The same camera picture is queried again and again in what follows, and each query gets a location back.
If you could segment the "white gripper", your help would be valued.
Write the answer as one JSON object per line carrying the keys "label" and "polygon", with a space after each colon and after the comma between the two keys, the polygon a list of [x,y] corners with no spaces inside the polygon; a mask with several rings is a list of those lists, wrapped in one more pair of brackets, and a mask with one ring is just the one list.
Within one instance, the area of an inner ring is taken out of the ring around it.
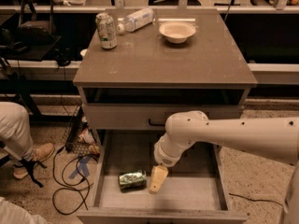
{"label": "white gripper", "polygon": [[186,146],[175,142],[167,133],[160,137],[158,142],[154,145],[154,159],[159,165],[154,166],[151,170],[150,194],[159,192],[167,178],[167,168],[175,166],[186,149]]}

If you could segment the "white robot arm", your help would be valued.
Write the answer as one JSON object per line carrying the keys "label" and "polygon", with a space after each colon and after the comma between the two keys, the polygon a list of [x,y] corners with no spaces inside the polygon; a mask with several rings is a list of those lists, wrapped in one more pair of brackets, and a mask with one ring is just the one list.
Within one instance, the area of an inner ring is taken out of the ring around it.
{"label": "white robot arm", "polygon": [[279,224],[299,224],[299,118],[209,119],[202,111],[179,112],[154,145],[149,192],[157,193],[168,169],[197,142],[244,151],[294,166]]}

